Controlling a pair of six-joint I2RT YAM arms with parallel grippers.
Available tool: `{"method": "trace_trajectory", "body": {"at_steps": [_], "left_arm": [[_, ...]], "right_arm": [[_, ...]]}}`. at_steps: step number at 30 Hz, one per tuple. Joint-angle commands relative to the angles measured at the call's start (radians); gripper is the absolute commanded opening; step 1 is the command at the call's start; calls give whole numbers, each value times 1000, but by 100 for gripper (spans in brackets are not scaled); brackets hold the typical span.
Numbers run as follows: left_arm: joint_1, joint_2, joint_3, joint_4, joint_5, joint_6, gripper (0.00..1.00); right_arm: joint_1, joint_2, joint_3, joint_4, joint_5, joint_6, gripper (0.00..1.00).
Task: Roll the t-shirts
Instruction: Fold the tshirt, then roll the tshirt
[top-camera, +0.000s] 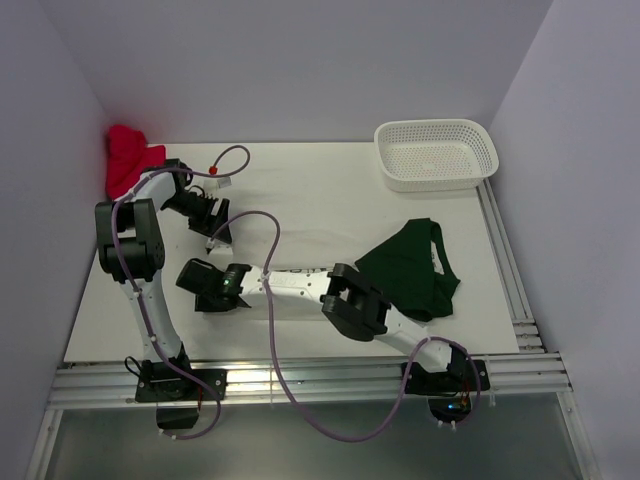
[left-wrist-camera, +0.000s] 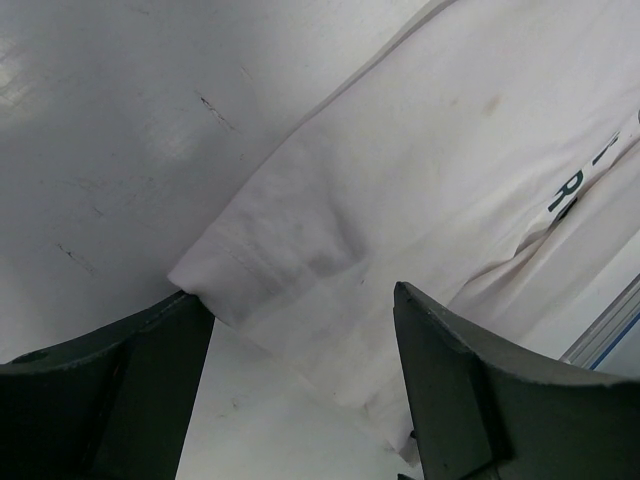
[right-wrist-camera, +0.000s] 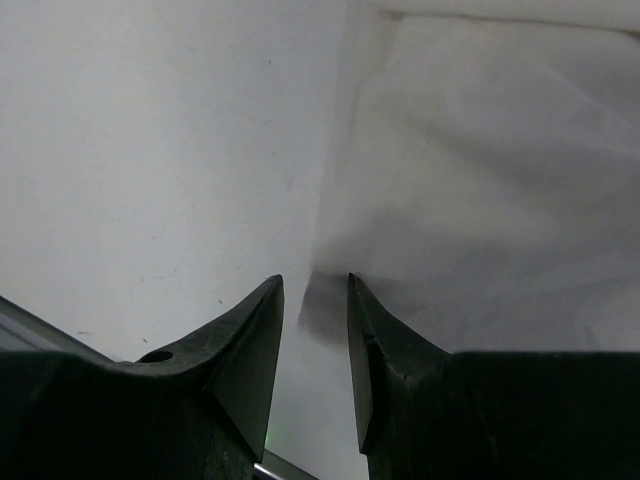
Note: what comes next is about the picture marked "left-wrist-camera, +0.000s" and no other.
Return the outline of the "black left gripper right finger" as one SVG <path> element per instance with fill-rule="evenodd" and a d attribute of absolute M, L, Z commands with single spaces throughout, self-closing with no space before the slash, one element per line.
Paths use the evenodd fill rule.
<path fill-rule="evenodd" d="M 415 286 L 394 324 L 428 479 L 635 479 L 639 384 L 522 348 Z"/>

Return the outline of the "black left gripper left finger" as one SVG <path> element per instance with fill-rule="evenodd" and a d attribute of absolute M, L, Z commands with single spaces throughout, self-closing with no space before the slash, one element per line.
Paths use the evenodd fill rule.
<path fill-rule="evenodd" d="M 214 322 L 178 292 L 3 364 L 2 478 L 175 478 Z"/>

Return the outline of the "white printed t-shirt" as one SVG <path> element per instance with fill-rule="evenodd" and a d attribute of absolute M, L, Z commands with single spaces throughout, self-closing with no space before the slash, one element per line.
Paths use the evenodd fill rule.
<path fill-rule="evenodd" d="M 399 449 L 397 282 L 557 357 L 638 271 L 638 3 L 456 1 L 279 146 L 169 278 Z"/>

